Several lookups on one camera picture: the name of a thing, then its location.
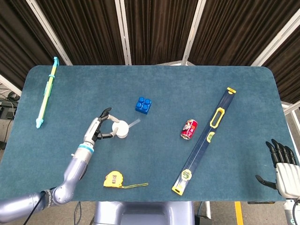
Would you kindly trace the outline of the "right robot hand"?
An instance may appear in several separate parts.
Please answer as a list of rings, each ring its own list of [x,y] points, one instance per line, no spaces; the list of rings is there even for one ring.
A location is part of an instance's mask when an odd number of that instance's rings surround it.
[[[277,190],[285,199],[300,199],[300,165],[293,150],[275,139],[265,143],[270,151],[276,181],[266,181],[259,175],[255,178],[262,185]]]

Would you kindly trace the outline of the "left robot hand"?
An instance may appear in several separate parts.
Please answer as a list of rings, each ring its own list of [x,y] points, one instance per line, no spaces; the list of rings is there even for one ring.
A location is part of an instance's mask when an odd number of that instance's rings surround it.
[[[113,138],[116,136],[117,131],[119,130],[118,127],[114,128],[110,133],[102,133],[100,128],[104,121],[111,120],[113,122],[119,123],[120,120],[116,117],[112,116],[109,112],[111,111],[111,107],[106,108],[103,110],[99,117],[96,117],[90,124],[87,132],[84,135],[83,142],[90,143],[93,146],[97,140]]]

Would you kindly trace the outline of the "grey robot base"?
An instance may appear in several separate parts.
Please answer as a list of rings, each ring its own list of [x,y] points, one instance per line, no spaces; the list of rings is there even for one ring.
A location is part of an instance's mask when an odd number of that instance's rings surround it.
[[[93,225],[195,225],[191,201],[96,202]]]

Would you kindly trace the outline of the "blue building block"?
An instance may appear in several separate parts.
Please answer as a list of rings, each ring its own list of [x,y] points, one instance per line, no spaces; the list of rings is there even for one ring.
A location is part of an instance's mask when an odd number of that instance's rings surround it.
[[[152,104],[152,101],[150,99],[144,98],[144,97],[139,97],[139,99],[135,105],[135,110],[137,112],[140,112],[143,114],[148,114],[151,104]]]

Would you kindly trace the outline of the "yellow tape measure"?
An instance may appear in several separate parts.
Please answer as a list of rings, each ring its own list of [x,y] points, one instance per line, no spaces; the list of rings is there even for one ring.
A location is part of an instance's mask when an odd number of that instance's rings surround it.
[[[144,187],[147,185],[148,185],[148,183],[124,186],[123,185],[123,175],[119,171],[111,171],[109,174],[106,175],[104,183],[103,183],[103,186],[106,188],[122,188],[122,189]]]

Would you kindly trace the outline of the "green teal toy stick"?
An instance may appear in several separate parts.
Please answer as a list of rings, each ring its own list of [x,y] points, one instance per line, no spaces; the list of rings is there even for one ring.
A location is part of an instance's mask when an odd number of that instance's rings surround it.
[[[39,129],[43,122],[44,122],[44,117],[45,117],[45,112],[46,112],[46,107],[48,104],[48,100],[49,97],[51,95],[51,91],[52,91],[52,87],[53,87],[53,81],[55,79],[55,73],[56,73],[56,69],[59,66],[59,59],[58,57],[54,57],[53,58],[53,65],[52,65],[52,69],[51,72],[49,74],[49,79],[46,83],[46,87],[45,87],[45,91],[44,91],[44,97],[43,97],[43,101],[39,110],[39,114],[38,117],[36,118],[36,128]]]

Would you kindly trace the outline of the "blue table cloth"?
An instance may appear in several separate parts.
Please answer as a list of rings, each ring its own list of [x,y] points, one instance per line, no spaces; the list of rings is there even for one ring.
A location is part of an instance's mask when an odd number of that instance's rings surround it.
[[[75,201],[281,201],[255,178],[275,181],[266,141],[292,146],[274,76],[266,67],[59,66],[41,128],[36,128],[51,66],[27,74],[0,162],[0,200],[56,187],[94,118],[132,123],[124,139],[98,140]],[[172,191],[227,87],[236,94],[183,195]],[[148,114],[135,110],[152,101]],[[193,137],[180,134],[189,119]],[[119,171],[123,185],[104,187]]]

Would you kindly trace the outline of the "blue yellow spirit level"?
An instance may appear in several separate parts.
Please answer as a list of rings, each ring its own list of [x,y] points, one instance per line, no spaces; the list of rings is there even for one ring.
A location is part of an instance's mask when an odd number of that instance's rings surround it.
[[[227,87],[172,187],[176,194],[183,195],[235,94],[236,90]]]

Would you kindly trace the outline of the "red soda can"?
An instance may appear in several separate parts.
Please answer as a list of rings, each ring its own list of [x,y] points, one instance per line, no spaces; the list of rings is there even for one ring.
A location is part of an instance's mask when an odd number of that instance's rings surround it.
[[[185,123],[180,136],[185,139],[185,140],[190,140],[193,135],[194,132],[197,128],[198,122],[194,119],[189,119],[187,120],[187,122]]]

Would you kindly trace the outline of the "white frame dark curtain screen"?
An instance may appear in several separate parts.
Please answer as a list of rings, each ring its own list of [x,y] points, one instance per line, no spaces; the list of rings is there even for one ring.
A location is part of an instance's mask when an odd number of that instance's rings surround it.
[[[35,0],[74,65],[125,64],[114,0]],[[124,0],[131,61],[183,59],[198,0]],[[249,66],[300,9],[300,0],[206,0],[188,61]],[[0,0],[0,75],[22,89],[58,50],[26,0]],[[300,101],[300,26],[270,56],[282,101]]]

